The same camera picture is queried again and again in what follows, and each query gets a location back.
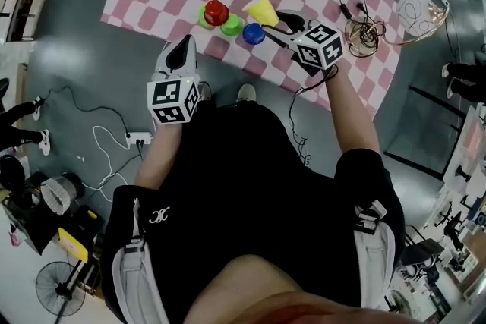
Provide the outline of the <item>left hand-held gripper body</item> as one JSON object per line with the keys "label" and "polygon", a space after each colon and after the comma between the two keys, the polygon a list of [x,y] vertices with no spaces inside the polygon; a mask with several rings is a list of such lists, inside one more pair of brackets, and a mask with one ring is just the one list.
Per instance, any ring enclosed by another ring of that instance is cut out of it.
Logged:
{"label": "left hand-held gripper body", "polygon": [[157,124],[188,123],[200,99],[197,63],[171,70],[161,61],[147,84],[147,108]]}

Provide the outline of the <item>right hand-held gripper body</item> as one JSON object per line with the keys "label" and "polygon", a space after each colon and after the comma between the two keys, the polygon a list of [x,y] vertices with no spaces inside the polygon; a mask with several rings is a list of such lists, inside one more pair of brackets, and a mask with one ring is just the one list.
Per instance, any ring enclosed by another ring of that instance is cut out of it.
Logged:
{"label": "right hand-held gripper body", "polygon": [[330,69],[343,56],[342,36],[322,23],[310,23],[300,37],[291,41],[289,49],[309,76]]}

